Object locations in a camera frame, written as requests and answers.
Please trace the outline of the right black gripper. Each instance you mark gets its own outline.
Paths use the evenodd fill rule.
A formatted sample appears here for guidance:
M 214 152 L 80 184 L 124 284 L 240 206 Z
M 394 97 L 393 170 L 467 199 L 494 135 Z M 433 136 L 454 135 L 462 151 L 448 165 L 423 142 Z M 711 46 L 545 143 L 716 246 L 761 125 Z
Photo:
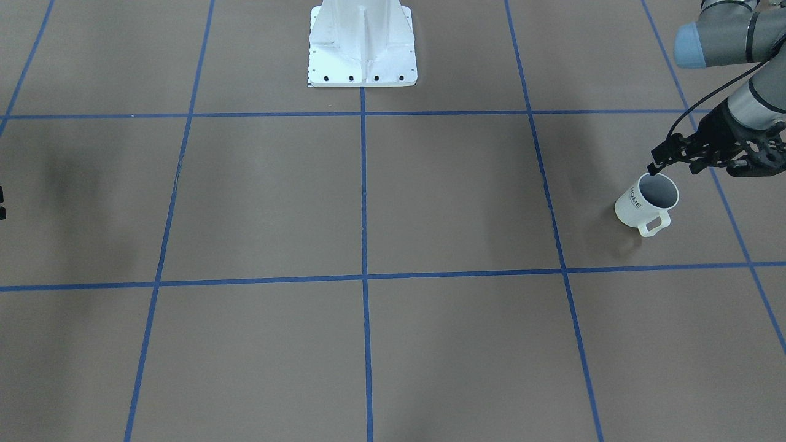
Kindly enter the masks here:
M 0 220 L 6 219 L 6 208 L 4 207 L 4 191 L 0 188 Z

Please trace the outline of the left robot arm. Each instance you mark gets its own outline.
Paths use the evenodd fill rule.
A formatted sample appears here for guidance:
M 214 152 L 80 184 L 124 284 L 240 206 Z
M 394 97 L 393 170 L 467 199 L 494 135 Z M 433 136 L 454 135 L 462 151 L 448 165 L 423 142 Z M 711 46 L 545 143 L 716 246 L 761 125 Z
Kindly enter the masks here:
M 724 168 L 736 178 L 784 172 L 784 7 L 757 8 L 756 1 L 704 1 L 697 20 L 677 31 L 673 56 L 680 68 L 752 67 L 693 134 L 670 129 L 652 149 L 649 174 L 674 163 L 687 163 L 692 174 Z

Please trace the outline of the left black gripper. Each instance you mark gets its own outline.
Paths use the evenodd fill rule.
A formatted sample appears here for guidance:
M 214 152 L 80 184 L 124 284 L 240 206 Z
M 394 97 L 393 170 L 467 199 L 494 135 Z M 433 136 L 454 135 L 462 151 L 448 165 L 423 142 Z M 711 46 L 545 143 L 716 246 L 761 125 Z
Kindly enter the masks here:
M 691 174 L 699 174 L 707 168 L 725 168 L 729 160 L 744 150 L 735 135 L 738 126 L 729 104 L 722 101 L 700 120 L 694 140 L 683 135 L 668 135 L 652 149 L 647 173 L 656 176 L 674 163 L 687 163 Z

